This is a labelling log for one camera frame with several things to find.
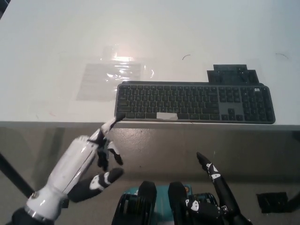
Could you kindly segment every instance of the gray floor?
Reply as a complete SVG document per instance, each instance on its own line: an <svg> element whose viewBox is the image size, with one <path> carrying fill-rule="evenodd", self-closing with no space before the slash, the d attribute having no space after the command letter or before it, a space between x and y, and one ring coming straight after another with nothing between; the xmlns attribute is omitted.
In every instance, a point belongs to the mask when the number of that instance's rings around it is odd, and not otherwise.
<svg viewBox="0 0 300 225"><path fill-rule="evenodd" d="M70 142L94 130L95 127L2 127L1 153L37 189L45 184ZM242 212L253 224L300 224L299 211L261 214L255 195L286 191L291 197L300 190L300 144L292 139L291 133L115 129L110 137L121 150L126 174L101 195L70 204L56 224L109 225L121 194L143 180L152 180L157 185L181 180L192 184L195 193L215 193L197 162L197 151L210 158L227 179ZM93 164L87 176L99 171ZM0 184L0 224L3 224L26 199L1 173Z"/></svg>

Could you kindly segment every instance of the keyboard key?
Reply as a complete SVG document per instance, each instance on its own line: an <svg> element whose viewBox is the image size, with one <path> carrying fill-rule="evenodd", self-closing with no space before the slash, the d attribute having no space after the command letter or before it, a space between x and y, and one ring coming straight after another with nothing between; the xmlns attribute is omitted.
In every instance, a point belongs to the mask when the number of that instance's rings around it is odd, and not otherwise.
<svg viewBox="0 0 300 225"><path fill-rule="evenodd" d="M260 121L267 121L267 118L265 115L259 115L259 120Z"/></svg>
<svg viewBox="0 0 300 225"><path fill-rule="evenodd" d="M178 113L177 117L179 120L188 120L188 114L187 113Z"/></svg>
<svg viewBox="0 0 300 225"><path fill-rule="evenodd" d="M250 114L251 114L251 113L250 113L250 109L244 108L244 114L245 114L245 115L250 115Z"/></svg>
<svg viewBox="0 0 300 225"><path fill-rule="evenodd" d="M180 108L181 113L187 113L188 112L188 108Z"/></svg>
<svg viewBox="0 0 300 225"><path fill-rule="evenodd" d="M229 119L229 120L235 120L235 115L234 115L234 114L230 114L230 115L228 116L228 119Z"/></svg>
<svg viewBox="0 0 300 225"><path fill-rule="evenodd" d="M151 107L155 107L155 106L156 106L156 102L152 101L152 102L150 102L149 105L150 105Z"/></svg>
<svg viewBox="0 0 300 225"><path fill-rule="evenodd" d="M167 108L167 113L173 113L173 112L174 112L174 109L172 107Z"/></svg>
<svg viewBox="0 0 300 225"><path fill-rule="evenodd" d="M198 95L199 95L199 91L194 90L194 91L193 91L193 96L198 96Z"/></svg>
<svg viewBox="0 0 300 225"><path fill-rule="evenodd" d="M170 107L171 103L170 102L164 102L164 107Z"/></svg>
<svg viewBox="0 0 300 225"><path fill-rule="evenodd" d="M146 113L147 119L156 119L156 113Z"/></svg>
<svg viewBox="0 0 300 225"><path fill-rule="evenodd" d="M194 97L194 96L190 96L188 99L189 99L190 102L195 102L196 101L196 97Z"/></svg>
<svg viewBox="0 0 300 225"><path fill-rule="evenodd" d="M195 113L201 114L202 113L202 109L201 108L195 108Z"/></svg>
<svg viewBox="0 0 300 225"><path fill-rule="evenodd" d="M137 112L136 114L135 114L135 117L137 118L137 119L144 119L145 118L145 113L144 112Z"/></svg>
<svg viewBox="0 0 300 225"><path fill-rule="evenodd" d="M190 102L185 102L184 107L191 107L191 103Z"/></svg>
<svg viewBox="0 0 300 225"><path fill-rule="evenodd" d="M227 97L226 100L227 100L227 102L233 102L233 98L232 97Z"/></svg>
<svg viewBox="0 0 300 225"><path fill-rule="evenodd" d="M237 121L243 121L243 115L236 115Z"/></svg>
<svg viewBox="0 0 300 225"><path fill-rule="evenodd" d="M197 102L192 102L191 106L192 106L193 108L197 108L197 107L198 107L198 103L197 103Z"/></svg>
<svg viewBox="0 0 300 225"><path fill-rule="evenodd" d="M217 92L207 91L206 96L218 96Z"/></svg>
<svg viewBox="0 0 300 225"><path fill-rule="evenodd" d="M205 107L206 108L219 108L219 104L218 103L213 103L213 102L206 102Z"/></svg>
<svg viewBox="0 0 300 225"><path fill-rule="evenodd" d="M205 103L204 102L198 102L198 107L199 108L204 108L205 107Z"/></svg>
<svg viewBox="0 0 300 225"><path fill-rule="evenodd" d="M118 100L127 100L127 95L119 95Z"/></svg>
<svg viewBox="0 0 300 225"><path fill-rule="evenodd" d="M125 95L125 90L120 89L119 90L119 95Z"/></svg>
<svg viewBox="0 0 300 225"><path fill-rule="evenodd" d="M130 102L129 102L129 105L130 105L130 106L135 106L135 104L136 104L136 101L130 101Z"/></svg>
<svg viewBox="0 0 300 225"><path fill-rule="evenodd" d="M216 96L210 97L211 102L218 102L218 98Z"/></svg>
<svg viewBox="0 0 300 225"><path fill-rule="evenodd" d="M201 120L209 120L210 116L208 114L204 115L204 114L200 114L200 119Z"/></svg>
<svg viewBox="0 0 300 225"><path fill-rule="evenodd" d="M139 107L137 107L137 106L132 107L132 111L135 113L139 112Z"/></svg>
<svg viewBox="0 0 300 225"><path fill-rule="evenodd" d="M220 102L226 102L226 98L225 97L220 97Z"/></svg>
<svg viewBox="0 0 300 225"><path fill-rule="evenodd" d="M151 113L152 112L152 107L147 107L146 112Z"/></svg>
<svg viewBox="0 0 300 225"><path fill-rule="evenodd" d="M222 120L228 120L228 115L222 115Z"/></svg>
<svg viewBox="0 0 300 225"><path fill-rule="evenodd" d="M167 112L167 107L160 107L160 108L159 108L159 111L160 111L161 113L166 113L166 112Z"/></svg>
<svg viewBox="0 0 300 225"><path fill-rule="evenodd" d="M120 85L119 89L130 89L130 85Z"/></svg>
<svg viewBox="0 0 300 225"><path fill-rule="evenodd" d="M196 101L197 101L197 102L202 102L202 101L203 101L203 100L202 100L202 96L197 96L197 97L196 97Z"/></svg>
<svg viewBox="0 0 300 225"><path fill-rule="evenodd" d="M154 108L153 108L153 112L154 112L154 113L158 113L158 112L159 112L159 107L154 107Z"/></svg>
<svg viewBox="0 0 300 225"><path fill-rule="evenodd" d="M202 109L202 113L204 114L219 114L220 111L216 108L203 108Z"/></svg>
<svg viewBox="0 0 300 225"><path fill-rule="evenodd" d="M117 112L131 112L130 106L118 106Z"/></svg>
<svg viewBox="0 0 300 225"><path fill-rule="evenodd" d="M191 96L193 92L191 90L186 90L186 96Z"/></svg>
<svg viewBox="0 0 300 225"><path fill-rule="evenodd" d="M187 108L188 113L195 113L195 108Z"/></svg>
<svg viewBox="0 0 300 225"><path fill-rule="evenodd" d="M118 106L128 106L129 102L128 101L118 101Z"/></svg>
<svg viewBox="0 0 300 225"><path fill-rule="evenodd" d="M174 113L180 113L180 108L179 107L175 107L174 108Z"/></svg>
<svg viewBox="0 0 300 225"><path fill-rule="evenodd" d="M244 103L249 102L249 101L248 101L248 98L247 98L247 97L242 97L242 102L244 102Z"/></svg>
<svg viewBox="0 0 300 225"><path fill-rule="evenodd" d="M125 95L131 95L131 93L132 93L132 90L130 90L130 89L125 91Z"/></svg>
<svg viewBox="0 0 300 225"><path fill-rule="evenodd" d="M155 96L153 95L148 96L148 101L155 101Z"/></svg>
<svg viewBox="0 0 300 225"><path fill-rule="evenodd" d="M117 113L116 113L116 116L117 116L117 117L123 117L123 118L124 118L124 117L126 117L126 113L125 113L125 112L117 112Z"/></svg>
<svg viewBox="0 0 300 225"><path fill-rule="evenodd" d="M169 101L174 102L175 101L175 96L169 96Z"/></svg>
<svg viewBox="0 0 300 225"><path fill-rule="evenodd" d="M134 96L134 95L129 95L129 96L128 96L128 100L129 100L129 101L133 101L134 99L135 99L135 96Z"/></svg>
<svg viewBox="0 0 300 225"><path fill-rule="evenodd" d="M210 115L210 119L211 119L211 120L220 120L220 115L214 115L214 114L211 114L211 115Z"/></svg>
<svg viewBox="0 0 300 225"><path fill-rule="evenodd" d="M189 119L190 120L198 120L199 119L199 114L190 114Z"/></svg>
<svg viewBox="0 0 300 225"><path fill-rule="evenodd" d="M134 112L128 112L126 113L126 118L135 118L135 113Z"/></svg>

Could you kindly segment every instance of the white robotic hand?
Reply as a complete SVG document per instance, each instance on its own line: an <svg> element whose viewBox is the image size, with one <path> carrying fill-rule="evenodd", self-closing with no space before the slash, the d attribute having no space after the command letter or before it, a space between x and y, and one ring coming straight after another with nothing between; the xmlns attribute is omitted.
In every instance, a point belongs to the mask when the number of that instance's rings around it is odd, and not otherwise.
<svg viewBox="0 0 300 225"><path fill-rule="evenodd" d="M47 184L28 199L24 208L32 218L53 222L60 215L65 199L80 202L96 196L123 174L123 169L116 168L78 182L94 160L97 149L106 143L105 135L122 119L114 118L91 137L80 136L72 141L51 172Z"/></svg>

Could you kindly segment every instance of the white table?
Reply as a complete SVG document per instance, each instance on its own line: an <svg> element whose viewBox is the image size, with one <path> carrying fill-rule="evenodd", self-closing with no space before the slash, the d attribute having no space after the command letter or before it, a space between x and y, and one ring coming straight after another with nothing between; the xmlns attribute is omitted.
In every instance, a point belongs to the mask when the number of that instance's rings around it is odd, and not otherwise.
<svg viewBox="0 0 300 225"><path fill-rule="evenodd" d="M300 130L299 10L297 0L13 0L0 20L0 125L105 122L126 79L106 66L129 61L141 68L131 80L183 82L207 82L213 64L247 64L270 88L276 122L118 127Z"/></svg>

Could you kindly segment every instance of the black keyboard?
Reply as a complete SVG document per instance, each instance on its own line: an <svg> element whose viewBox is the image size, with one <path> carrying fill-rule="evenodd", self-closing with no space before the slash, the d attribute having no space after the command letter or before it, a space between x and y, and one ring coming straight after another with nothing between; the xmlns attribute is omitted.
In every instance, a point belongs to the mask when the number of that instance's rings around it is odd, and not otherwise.
<svg viewBox="0 0 300 225"><path fill-rule="evenodd" d="M211 85L202 82L123 82L115 115L124 120L164 121L157 113L176 113L179 122L272 124L275 114L268 87Z"/></svg>

